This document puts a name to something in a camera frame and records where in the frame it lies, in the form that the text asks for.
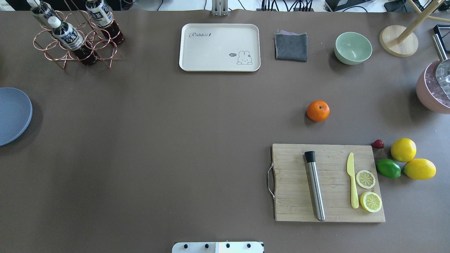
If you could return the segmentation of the blue round plate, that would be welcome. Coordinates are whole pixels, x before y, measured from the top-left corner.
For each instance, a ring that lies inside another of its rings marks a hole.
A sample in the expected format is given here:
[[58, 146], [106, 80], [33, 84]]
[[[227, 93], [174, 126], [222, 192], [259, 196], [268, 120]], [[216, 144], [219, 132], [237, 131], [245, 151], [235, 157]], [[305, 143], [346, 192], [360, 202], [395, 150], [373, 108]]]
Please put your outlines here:
[[30, 98], [20, 89], [0, 88], [0, 145], [17, 139], [29, 126], [33, 107]]

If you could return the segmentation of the cream rabbit tray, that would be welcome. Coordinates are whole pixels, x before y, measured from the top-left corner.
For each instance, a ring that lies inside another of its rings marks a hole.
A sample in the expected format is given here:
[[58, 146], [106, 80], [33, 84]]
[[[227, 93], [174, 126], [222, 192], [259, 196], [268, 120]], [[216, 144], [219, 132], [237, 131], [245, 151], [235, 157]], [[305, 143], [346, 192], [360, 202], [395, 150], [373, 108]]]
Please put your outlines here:
[[259, 29], [254, 24], [186, 24], [181, 30], [179, 66], [191, 72], [257, 71]]

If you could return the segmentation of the steel muddler black tip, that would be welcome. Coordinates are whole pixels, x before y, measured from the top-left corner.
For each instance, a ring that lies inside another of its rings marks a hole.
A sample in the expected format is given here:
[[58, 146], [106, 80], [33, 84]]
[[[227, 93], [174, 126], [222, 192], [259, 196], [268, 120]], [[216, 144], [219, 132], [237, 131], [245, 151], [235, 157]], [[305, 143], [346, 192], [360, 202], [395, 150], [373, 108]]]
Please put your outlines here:
[[315, 151], [306, 151], [305, 158], [307, 162], [307, 168], [309, 170], [310, 174], [310, 184], [312, 189], [312, 195], [313, 195], [313, 204], [314, 204], [314, 210], [317, 216], [318, 221], [325, 221], [326, 215], [324, 210], [324, 203], [322, 199], [321, 194], [321, 188], [320, 188], [320, 181], [319, 181], [319, 175], [316, 165], [316, 157], [315, 157]]

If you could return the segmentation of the orange mandarin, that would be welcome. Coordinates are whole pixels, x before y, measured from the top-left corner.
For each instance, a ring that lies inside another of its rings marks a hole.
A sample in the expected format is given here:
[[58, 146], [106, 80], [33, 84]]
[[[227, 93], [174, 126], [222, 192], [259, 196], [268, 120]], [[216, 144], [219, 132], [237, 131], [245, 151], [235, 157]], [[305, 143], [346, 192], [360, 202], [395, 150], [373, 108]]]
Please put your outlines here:
[[328, 118], [330, 107], [325, 101], [317, 100], [309, 104], [306, 114], [310, 120], [321, 122]]

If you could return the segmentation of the wooden cutting board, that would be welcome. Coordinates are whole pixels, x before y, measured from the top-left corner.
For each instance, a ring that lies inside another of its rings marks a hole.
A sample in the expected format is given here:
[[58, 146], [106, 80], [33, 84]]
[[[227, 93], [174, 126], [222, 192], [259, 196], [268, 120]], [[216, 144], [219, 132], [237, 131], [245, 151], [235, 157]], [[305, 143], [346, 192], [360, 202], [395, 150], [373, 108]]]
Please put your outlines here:
[[355, 172], [378, 178], [369, 145], [272, 144], [274, 211], [276, 221], [317, 222], [310, 172], [304, 153], [315, 151], [326, 222], [385, 222], [384, 210], [371, 213], [351, 206], [351, 180], [347, 160], [354, 154]]

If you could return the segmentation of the grey folded cloth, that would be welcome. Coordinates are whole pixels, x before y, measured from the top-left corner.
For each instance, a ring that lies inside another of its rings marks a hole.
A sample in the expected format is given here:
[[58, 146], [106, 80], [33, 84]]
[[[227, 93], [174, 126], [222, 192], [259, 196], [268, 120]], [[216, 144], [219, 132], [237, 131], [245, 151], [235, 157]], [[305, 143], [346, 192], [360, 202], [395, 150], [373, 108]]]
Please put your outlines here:
[[284, 30], [274, 34], [275, 58], [278, 60], [291, 60], [307, 62], [308, 60], [308, 34], [297, 34]]

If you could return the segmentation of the green bowl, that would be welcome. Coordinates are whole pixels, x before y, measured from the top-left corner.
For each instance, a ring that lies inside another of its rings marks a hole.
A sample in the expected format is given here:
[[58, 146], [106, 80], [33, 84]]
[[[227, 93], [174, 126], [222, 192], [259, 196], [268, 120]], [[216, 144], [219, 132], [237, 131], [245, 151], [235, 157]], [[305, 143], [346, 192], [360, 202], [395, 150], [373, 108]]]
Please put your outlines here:
[[334, 53], [343, 64], [361, 64], [372, 55], [372, 52], [370, 41], [359, 33], [345, 32], [336, 38]]

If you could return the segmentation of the lemon slice far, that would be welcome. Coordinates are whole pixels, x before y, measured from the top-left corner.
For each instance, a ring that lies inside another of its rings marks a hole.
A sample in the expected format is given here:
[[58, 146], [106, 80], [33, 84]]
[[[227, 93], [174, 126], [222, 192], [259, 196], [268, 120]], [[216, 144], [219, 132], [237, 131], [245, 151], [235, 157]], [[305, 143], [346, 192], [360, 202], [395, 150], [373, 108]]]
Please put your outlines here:
[[363, 189], [371, 189], [376, 185], [376, 178], [370, 171], [361, 170], [355, 175], [356, 183]]

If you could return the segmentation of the lemon slice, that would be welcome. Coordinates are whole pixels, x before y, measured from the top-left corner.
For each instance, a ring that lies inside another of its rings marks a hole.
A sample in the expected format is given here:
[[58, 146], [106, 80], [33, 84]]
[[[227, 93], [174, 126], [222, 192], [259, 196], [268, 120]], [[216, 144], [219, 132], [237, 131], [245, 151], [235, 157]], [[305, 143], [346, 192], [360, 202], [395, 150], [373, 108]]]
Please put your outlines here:
[[359, 197], [359, 202], [362, 208], [367, 212], [376, 213], [381, 210], [383, 203], [381, 197], [375, 192], [364, 192]]
[[363, 189], [371, 189], [376, 185], [376, 178], [370, 171], [361, 170], [355, 175], [356, 183]]

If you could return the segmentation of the yellow plastic knife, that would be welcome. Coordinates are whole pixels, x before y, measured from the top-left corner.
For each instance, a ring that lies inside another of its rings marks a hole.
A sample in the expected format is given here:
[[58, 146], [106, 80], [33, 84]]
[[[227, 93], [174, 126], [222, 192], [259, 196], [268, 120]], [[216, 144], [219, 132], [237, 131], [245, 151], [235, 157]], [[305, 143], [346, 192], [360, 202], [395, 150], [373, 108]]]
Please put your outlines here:
[[358, 192], [356, 189], [355, 180], [355, 165], [354, 165], [354, 153], [350, 152], [347, 158], [347, 174], [350, 177], [350, 202], [352, 208], [357, 209], [359, 207]]

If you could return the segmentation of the red strawberry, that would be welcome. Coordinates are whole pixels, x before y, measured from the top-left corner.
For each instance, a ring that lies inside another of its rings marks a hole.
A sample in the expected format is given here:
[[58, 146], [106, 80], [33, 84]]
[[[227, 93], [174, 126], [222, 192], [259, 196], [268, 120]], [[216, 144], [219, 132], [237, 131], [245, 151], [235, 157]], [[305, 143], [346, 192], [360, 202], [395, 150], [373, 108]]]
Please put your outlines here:
[[377, 139], [376, 141], [374, 141], [371, 146], [375, 149], [383, 149], [385, 144], [384, 141], [381, 139]]

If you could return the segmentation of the lemon slice near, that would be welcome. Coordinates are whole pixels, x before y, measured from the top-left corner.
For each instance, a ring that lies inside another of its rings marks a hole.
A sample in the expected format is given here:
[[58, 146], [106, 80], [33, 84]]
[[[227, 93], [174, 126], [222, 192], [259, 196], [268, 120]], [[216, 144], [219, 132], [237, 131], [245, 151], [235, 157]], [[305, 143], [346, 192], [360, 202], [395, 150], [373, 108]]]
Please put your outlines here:
[[381, 210], [383, 203], [381, 197], [375, 192], [364, 192], [359, 197], [359, 202], [362, 208], [367, 212], [376, 213]]

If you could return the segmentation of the green lime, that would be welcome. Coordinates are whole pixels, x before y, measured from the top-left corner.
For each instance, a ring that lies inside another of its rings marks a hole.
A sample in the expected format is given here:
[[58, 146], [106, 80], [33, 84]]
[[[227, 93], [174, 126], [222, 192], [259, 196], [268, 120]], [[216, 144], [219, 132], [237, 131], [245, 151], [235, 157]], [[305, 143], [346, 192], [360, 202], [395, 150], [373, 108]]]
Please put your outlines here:
[[391, 159], [383, 158], [376, 163], [377, 170], [385, 177], [396, 179], [401, 176], [400, 166]]

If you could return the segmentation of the dark tea bottle middle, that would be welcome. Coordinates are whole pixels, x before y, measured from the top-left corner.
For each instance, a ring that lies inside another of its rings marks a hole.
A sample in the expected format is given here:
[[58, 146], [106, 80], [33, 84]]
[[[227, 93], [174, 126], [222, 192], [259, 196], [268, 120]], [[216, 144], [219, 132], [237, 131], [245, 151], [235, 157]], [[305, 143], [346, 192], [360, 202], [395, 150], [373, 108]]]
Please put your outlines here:
[[104, 0], [87, 0], [86, 9], [93, 22], [100, 29], [103, 37], [109, 39], [110, 43], [121, 44], [125, 37], [114, 19], [109, 5]]

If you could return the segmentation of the dark tea bottle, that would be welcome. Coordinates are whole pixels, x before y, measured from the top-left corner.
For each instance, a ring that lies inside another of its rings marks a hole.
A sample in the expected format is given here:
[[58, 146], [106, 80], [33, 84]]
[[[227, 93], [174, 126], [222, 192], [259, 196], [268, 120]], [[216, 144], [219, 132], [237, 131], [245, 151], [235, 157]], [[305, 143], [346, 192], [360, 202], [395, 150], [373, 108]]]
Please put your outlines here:
[[121, 44], [125, 37], [114, 19], [109, 5], [104, 0], [87, 0], [86, 9], [93, 22], [100, 29], [103, 37], [109, 39], [110, 43]]
[[97, 62], [97, 55], [91, 46], [87, 46], [85, 39], [72, 24], [61, 21], [56, 17], [50, 17], [48, 24], [52, 28], [53, 37], [58, 40], [64, 48], [71, 51], [80, 62], [86, 66]]
[[48, 24], [48, 19], [50, 17], [56, 17], [61, 20], [58, 14], [55, 13], [51, 5], [48, 3], [40, 0], [27, 0], [27, 3], [31, 7], [30, 10], [32, 15], [42, 26], [51, 28]]

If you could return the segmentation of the yellow lemon left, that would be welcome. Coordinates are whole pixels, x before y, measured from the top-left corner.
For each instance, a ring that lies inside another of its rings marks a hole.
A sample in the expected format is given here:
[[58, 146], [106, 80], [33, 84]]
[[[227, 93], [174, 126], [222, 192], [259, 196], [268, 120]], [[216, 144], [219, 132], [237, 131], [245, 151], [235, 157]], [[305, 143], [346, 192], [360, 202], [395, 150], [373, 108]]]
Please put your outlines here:
[[408, 138], [401, 138], [394, 142], [391, 147], [391, 156], [399, 162], [409, 162], [415, 158], [417, 146]]

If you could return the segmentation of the yellow lemon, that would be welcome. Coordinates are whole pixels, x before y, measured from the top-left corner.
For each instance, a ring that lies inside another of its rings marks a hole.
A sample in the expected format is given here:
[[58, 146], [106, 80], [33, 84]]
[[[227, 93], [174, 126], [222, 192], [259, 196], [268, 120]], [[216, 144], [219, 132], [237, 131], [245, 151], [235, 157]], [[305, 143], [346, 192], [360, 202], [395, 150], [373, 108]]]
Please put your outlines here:
[[404, 165], [404, 173], [415, 180], [428, 180], [435, 176], [437, 169], [430, 160], [415, 158]]
[[399, 162], [409, 162], [415, 158], [417, 146], [408, 138], [401, 138], [394, 142], [391, 147], [391, 156]]

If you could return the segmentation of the dark tea bottle front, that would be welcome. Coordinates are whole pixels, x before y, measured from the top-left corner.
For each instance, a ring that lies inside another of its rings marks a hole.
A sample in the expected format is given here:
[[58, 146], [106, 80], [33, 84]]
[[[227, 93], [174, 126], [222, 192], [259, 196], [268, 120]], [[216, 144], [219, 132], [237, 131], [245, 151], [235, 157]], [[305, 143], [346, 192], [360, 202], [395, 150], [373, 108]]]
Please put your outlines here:
[[72, 24], [61, 21], [56, 17], [50, 17], [48, 24], [52, 28], [53, 37], [58, 40], [64, 48], [71, 51], [80, 62], [86, 66], [97, 62], [97, 55], [91, 46], [87, 46], [85, 39]]

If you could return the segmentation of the yellow lemon right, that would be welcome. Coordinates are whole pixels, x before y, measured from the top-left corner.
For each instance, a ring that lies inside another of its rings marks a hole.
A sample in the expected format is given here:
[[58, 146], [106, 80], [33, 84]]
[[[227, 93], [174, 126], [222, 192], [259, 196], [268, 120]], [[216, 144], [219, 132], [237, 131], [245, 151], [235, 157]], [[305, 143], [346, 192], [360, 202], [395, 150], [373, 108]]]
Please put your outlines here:
[[430, 160], [415, 158], [404, 165], [404, 173], [415, 180], [428, 180], [435, 176], [437, 169]]

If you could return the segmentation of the pink bowl with ice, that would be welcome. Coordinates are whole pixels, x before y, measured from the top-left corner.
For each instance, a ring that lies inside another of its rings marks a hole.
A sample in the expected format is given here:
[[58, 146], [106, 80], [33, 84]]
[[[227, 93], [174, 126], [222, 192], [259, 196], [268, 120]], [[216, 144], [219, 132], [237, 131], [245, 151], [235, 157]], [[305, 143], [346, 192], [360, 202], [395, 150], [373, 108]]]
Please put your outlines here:
[[435, 71], [440, 61], [434, 61], [421, 73], [416, 85], [416, 93], [421, 103], [441, 114], [450, 114], [449, 98], [442, 90], [436, 77]]

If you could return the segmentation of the dark tea bottle back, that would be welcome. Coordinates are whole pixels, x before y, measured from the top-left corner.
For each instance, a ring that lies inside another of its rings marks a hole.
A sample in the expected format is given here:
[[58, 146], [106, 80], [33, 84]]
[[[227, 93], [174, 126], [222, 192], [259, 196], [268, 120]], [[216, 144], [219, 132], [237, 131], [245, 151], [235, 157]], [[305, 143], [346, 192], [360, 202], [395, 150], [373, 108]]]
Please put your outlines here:
[[56, 17], [61, 20], [58, 14], [55, 13], [51, 5], [48, 3], [40, 0], [27, 0], [27, 3], [31, 7], [30, 10], [32, 15], [42, 26], [51, 28], [48, 24], [48, 19], [50, 17]]

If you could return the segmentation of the steel ice scoop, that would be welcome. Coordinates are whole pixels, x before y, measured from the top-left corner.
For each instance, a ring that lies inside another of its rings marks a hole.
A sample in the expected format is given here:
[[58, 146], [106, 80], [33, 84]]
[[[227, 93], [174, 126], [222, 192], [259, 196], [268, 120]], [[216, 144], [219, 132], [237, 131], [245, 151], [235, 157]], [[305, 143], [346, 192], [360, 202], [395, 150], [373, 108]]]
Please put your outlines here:
[[450, 60], [448, 59], [444, 47], [440, 41], [439, 35], [434, 34], [432, 36], [434, 46], [437, 50], [438, 57], [440, 59], [440, 63], [437, 66], [435, 71], [435, 77], [442, 88], [443, 92], [450, 98]]

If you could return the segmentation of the aluminium frame post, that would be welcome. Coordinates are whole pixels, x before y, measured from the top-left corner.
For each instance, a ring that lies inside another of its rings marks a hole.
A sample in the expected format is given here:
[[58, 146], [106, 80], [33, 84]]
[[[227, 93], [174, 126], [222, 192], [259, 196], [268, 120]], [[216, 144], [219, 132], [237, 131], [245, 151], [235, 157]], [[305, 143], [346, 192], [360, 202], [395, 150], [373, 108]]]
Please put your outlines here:
[[228, 0], [212, 0], [212, 16], [228, 16]]

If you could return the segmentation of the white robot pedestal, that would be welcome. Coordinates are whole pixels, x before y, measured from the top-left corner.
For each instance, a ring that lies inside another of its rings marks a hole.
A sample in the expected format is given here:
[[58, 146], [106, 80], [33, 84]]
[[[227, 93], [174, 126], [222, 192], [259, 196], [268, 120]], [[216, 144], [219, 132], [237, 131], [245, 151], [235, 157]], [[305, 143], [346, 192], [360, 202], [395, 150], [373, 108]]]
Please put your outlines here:
[[178, 242], [172, 253], [264, 253], [263, 242], [225, 241], [225, 242]]

